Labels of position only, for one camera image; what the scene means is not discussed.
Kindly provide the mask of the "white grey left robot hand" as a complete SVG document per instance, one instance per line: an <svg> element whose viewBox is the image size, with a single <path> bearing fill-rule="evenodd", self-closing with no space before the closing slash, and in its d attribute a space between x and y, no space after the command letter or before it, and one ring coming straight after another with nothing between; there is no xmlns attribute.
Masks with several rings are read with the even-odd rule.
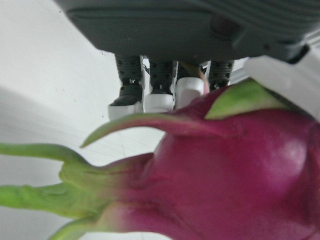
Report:
<svg viewBox="0 0 320 240"><path fill-rule="evenodd" d="M317 0L59 0L121 80L115 120L167 112L229 83L235 60L293 107L320 117L320 55L306 37L320 28Z"/></svg>

